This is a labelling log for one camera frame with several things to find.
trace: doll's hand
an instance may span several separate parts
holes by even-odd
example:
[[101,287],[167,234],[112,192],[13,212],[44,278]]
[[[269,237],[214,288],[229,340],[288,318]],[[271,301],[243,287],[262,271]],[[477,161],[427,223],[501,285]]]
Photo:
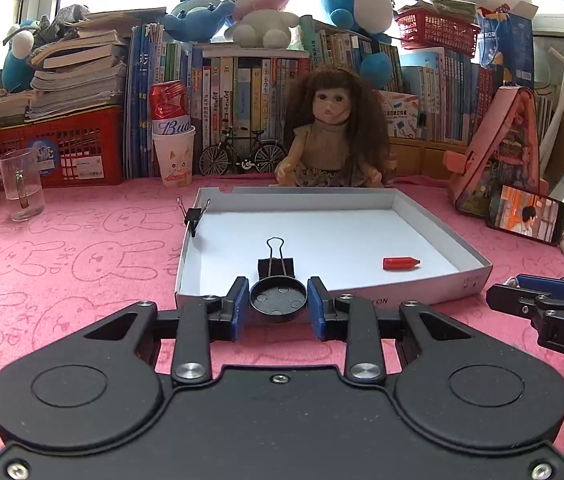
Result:
[[375,168],[369,168],[366,173],[367,187],[382,187],[382,173]]
[[283,160],[277,165],[275,168],[275,178],[278,182],[281,182],[286,179],[287,175],[295,169],[295,165],[292,162],[288,162],[287,160]]

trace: doll's dress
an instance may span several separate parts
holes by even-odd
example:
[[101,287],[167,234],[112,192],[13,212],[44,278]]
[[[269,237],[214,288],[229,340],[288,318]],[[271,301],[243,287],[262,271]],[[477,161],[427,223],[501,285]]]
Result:
[[306,133],[306,144],[299,164],[295,167],[295,183],[299,187],[359,187],[366,181],[355,165],[352,174],[344,174],[342,167],[348,158],[345,137],[347,124],[326,124],[315,119],[294,129],[297,136]]

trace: doll's face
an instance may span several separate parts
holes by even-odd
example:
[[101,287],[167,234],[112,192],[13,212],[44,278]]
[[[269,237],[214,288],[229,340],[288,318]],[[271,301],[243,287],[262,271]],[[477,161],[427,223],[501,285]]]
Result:
[[341,124],[351,114],[351,96],[346,88],[318,90],[313,98],[313,115],[326,124]]

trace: paper cup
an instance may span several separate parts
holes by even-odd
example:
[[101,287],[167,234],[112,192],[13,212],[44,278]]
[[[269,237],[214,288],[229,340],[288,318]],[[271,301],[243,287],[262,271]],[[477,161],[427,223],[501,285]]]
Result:
[[174,135],[153,134],[159,174],[165,186],[188,186],[193,173],[195,128]]

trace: bicycle model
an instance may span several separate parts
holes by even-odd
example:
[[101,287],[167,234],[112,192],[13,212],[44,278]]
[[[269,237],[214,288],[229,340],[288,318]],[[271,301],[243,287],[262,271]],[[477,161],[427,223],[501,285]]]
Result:
[[[279,140],[261,139],[264,130],[254,130],[251,136],[236,136],[232,128],[222,130],[220,144],[209,146],[200,155],[200,171],[203,175],[223,175],[233,165],[239,173],[255,168],[258,173],[273,173],[286,156]],[[248,157],[243,157],[233,147],[235,140],[254,140]]]

